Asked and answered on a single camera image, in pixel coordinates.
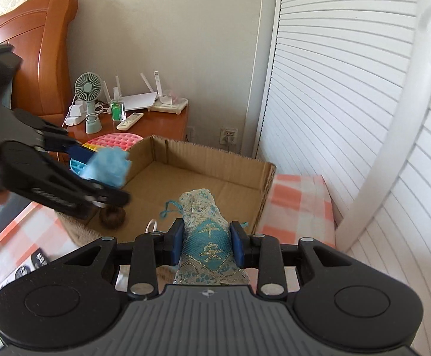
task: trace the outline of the light blue tissue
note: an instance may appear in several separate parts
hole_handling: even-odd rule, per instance
[[[82,169],[80,176],[95,179],[106,185],[122,187],[132,164],[127,160],[128,152],[119,147],[104,147],[98,150]]]

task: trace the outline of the cardboard box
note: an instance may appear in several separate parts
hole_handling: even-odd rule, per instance
[[[144,233],[154,218],[158,230],[166,232],[181,214],[160,218],[165,203],[177,201],[187,191],[207,188],[227,221],[248,222],[247,232],[255,232],[276,170],[272,163],[156,136],[138,142],[129,153],[132,166],[124,190],[132,199],[125,207],[125,224],[109,230],[95,215],[87,227],[129,242]]]

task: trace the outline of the fan grille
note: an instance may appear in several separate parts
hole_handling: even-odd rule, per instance
[[[82,101],[94,101],[102,90],[102,83],[99,75],[93,72],[86,72],[76,80],[76,95]]]

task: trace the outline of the black sticker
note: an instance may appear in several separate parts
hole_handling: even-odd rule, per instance
[[[50,261],[48,256],[44,254],[41,248],[39,248],[31,255],[31,262],[35,269],[39,269],[44,265],[47,265]]]
[[[26,276],[27,274],[31,273],[31,269],[29,266],[23,265],[20,266],[15,273],[15,279],[21,278],[23,276]]]

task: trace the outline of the table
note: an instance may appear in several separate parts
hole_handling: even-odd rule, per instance
[[[146,138],[151,135],[162,136],[167,139],[184,140],[186,137],[186,125],[188,124],[189,105],[179,114],[171,114],[167,112],[156,112],[142,110],[126,111],[129,116],[134,112],[144,113],[143,117],[137,121],[127,131],[117,130],[117,125],[120,122],[114,122],[110,114],[100,114],[99,119],[102,124],[102,129],[95,134],[86,134],[86,122],[83,121],[76,126],[68,127],[68,132],[74,134],[74,138],[81,143],[86,143],[97,136],[114,134],[117,132],[129,132]]]

